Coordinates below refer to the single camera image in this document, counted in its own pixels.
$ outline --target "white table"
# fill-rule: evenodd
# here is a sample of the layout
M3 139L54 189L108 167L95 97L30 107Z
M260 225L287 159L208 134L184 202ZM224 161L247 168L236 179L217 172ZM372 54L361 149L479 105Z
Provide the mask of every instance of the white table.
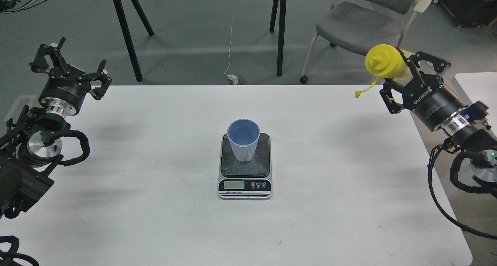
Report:
M455 85L463 89L469 97L468 104L481 101L488 106L488 123L497 126L497 72L487 73L458 73L455 75Z
M429 195L409 113L389 114L380 87L354 98L362 89L110 87L67 119L90 157L57 167L2 234L43 266L469 265L460 229ZM238 118L271 137L269 200L217 195L221 137ZM434 186L453 214L436 174Z

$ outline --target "black table leg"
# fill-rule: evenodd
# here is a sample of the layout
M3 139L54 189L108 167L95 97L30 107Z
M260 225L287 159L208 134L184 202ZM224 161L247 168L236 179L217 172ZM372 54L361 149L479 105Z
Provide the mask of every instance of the black table leg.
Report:
M286 0L280 1L280 20L278 29L278 60L276 64L276 76L281 76L283 71L283 45L285 42L285 18Z
M131 40L131 34L129 33L128 22L126 22L126 16L124 15L123 5L121 0L113 1L114 7L116 8L117 18L119 19L119 24L121 25L121 31L123 32L124 42L126 42L126 48L128 49L129 58L131 59L133 71L135 71L136 81L141 82L143 79L142 71L140 71L140 65L138 64L138 59L136 57L133 40Z
M277 12L278 12L278 0L273 0L273 9L271 11L271 23L269 24L269 31L271 33L273 33L275 31Z
M138 16L140 17L140 20L142 20L145 29L147 29L149 36L154 36L154 30L152 30L152 27L150 26L147 16L145 16L145 13L143 12L140 2L138 2L138 0L131 0L131 3L133 3L133 6L135 6L135 10L138 13Z

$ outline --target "white cable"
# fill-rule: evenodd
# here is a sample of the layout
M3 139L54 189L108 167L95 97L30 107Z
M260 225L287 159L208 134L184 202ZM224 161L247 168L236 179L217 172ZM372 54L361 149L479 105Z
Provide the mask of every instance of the white cable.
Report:
M33 4L35 1L36 1L36 0L33 0L33 1L29 2L28 4L26 4L25 6L20 7L20 8L18 8L18 9L14 10L14 11L11 11L11 12L4 12L4 13L5 13L5 14L15 13L15 12L17 12L17 11L19 11L19 10L22 10L22 9L24 9L24 8L26 8L26 7L29 7L29 6L30 6L31 4Z
M226 71L229 69L229 65L231 65L231 40L233 39L233 20L231 20L231 34L229 36L229 49L228 49L228 57L229 57L229 63L228 63L228 68L224 72L222 72L224 75L229 75L226 73Z

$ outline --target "logo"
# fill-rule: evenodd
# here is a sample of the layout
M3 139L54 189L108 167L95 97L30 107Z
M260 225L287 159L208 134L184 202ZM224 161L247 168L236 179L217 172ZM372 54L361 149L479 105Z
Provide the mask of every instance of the logo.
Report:
M423 98L425 98L430 92L433 92L433 90L431 89L431 87L428 87L428 89L425 92L423 92L421 96L419 96L416 100L414 100L414 105L421 102L421 100L423 100Z

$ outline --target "gray chair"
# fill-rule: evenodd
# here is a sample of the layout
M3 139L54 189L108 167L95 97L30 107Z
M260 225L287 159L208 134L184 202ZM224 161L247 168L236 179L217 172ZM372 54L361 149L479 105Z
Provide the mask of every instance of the gray chair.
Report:
M318 36L330 42L331 47L337 45L363 56L381 43L399 48L416 13L424 12L431 3L431 0L365 0L402 15L411 12L409 21L403 24L379 11L366 9L350 2L341 2L335 6L336 1L333 0L330 11L316 24L317 33L307 53L300 77L301 83L307 83L309 80L306 68Z

